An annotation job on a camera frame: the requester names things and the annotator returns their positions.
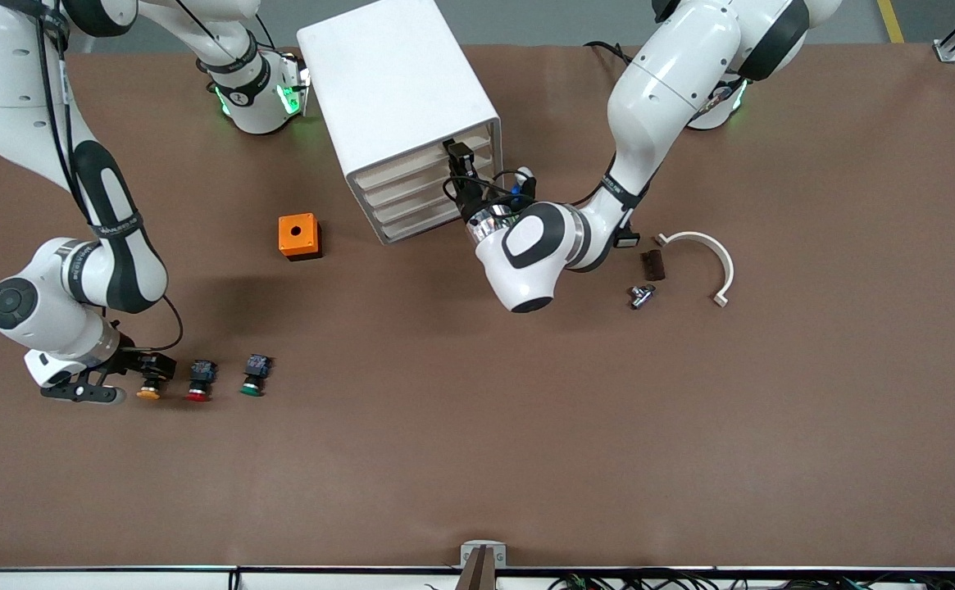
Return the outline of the red push button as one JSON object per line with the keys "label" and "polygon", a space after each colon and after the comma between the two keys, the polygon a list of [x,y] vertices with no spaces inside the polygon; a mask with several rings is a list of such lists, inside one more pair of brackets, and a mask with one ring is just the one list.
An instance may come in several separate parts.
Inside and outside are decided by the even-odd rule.
{"label": "red push button", "polygon": [[189,390],[184,396],[188,401],[207,402],[211,400],[211,385],[217,379],[217,365],[211,360],[197,359],[191,365]]}

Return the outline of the green push button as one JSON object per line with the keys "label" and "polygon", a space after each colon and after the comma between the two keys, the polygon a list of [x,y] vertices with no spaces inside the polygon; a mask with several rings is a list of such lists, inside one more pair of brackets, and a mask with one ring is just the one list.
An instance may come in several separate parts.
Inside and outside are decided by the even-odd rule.
{"label": "green push button", "polygon": [[270,376],[272,359],[261,354],[252,354],[244,367],[245,379],[239,392],[252,397],[264,395],[264,383]]}

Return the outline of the orange box with hole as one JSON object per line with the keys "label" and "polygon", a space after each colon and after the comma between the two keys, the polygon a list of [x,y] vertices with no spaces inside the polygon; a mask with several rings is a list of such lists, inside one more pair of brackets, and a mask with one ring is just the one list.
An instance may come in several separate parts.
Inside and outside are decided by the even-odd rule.
{"label": "orange box with hole", "polygon": [[277,238],[282,257],[289,261],[305,261],[324,256],[322,227],[311,212],[280,216]]}

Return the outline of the white curved bracket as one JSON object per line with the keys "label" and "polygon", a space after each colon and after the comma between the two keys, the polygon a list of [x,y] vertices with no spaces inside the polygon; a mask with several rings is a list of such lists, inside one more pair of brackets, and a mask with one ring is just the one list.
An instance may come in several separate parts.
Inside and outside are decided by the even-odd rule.
{"label": "white curved bracket", "polygon": [[728,292],[735,280],[735,265],[731,254],[725,249],[725,246],[720,240],[702,232],[684,231],[671,235],[660,233],[656,236],[656,242],[661,247],[667,247],[668,245],[672,245],[672,243],[683,242],[683,240],[699,243],[699,245],[708,247],[709,250],[716,254],[718,261],[723,266],[723,284],[718,288],[712,299],[719,307],[728,306]]}

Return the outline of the grey metal table bracket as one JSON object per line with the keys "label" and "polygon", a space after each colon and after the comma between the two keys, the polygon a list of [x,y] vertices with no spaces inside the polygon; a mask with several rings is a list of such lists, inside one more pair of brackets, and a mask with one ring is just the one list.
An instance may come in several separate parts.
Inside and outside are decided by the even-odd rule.
{"label": "grey metal table bracket", "polygon": [[471,553],[480,552],[482,547],[485,548],[485,561],[492,563],[495,569],[507,568],[507,546],[504,542],[494,540],[470,540],[463,542],[461,545],[461,564],[459,564],[459,568],[465,568]]}

